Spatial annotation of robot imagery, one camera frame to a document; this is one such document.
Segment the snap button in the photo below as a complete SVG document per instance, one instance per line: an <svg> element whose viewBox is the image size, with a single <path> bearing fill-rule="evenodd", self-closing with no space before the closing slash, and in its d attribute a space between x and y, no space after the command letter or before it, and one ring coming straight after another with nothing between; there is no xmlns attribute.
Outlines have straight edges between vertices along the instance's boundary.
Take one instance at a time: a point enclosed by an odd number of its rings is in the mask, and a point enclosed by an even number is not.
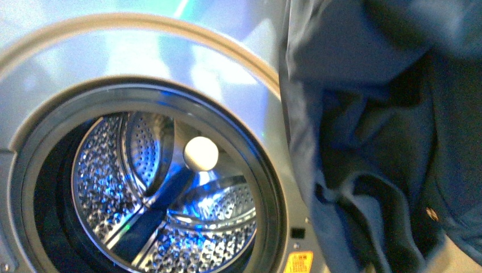
<svg viewBox="0 0 482 273"><path fill-rule="evenodd" d="M425 211L427 211L427 214L432 220L434 220L435 222L439 221L437 213L432 208L425 208Z"/></svg>

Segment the warning sticker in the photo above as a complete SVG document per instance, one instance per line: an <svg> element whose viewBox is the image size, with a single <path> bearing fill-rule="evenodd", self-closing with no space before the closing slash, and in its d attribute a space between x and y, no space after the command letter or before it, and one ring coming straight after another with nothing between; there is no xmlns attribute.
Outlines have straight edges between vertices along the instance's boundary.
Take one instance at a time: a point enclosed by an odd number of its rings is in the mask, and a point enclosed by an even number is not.
<svg viewBox="0 0 482 273"><path fill-rule="evenodd" d="M284 273L310 273L313 252L301 251L289 254Z"/></svg>

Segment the washing machine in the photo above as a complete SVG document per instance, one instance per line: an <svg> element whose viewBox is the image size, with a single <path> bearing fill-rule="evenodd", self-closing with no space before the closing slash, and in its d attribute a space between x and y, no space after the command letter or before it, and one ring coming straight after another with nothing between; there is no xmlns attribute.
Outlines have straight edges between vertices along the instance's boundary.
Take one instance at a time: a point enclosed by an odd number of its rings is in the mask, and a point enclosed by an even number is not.
<svg viewBox="0 0 482 273"><path fill-rule="evenodd" d="M274 0L0 3L1 272L322 272Z"/></svg>

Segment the dark blue clothing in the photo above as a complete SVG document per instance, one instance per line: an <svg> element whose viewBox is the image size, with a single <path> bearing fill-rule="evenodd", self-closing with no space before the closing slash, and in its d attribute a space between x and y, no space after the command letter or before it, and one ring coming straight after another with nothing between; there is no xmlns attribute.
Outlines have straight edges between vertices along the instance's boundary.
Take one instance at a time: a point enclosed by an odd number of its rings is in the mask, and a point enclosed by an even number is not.
<svg viewBox="0 0 482 273"><path fill-rule="evenodd" d="M482 264L482 2L288 8L289 150L331 272L422 272L444 232Z"/></svg>

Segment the white ball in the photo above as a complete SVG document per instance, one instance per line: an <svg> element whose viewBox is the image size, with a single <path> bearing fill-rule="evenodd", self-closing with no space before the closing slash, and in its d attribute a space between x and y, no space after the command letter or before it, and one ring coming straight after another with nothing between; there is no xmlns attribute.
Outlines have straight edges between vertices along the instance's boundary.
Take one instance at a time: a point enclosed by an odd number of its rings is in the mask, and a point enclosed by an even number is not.
<svg viewBox="0 0 482 273"><path fill-rule="evenodd" d="M184 147L184 162L194 172L210 171L218 163L219 151L209 138L197 136Z"/></svg>

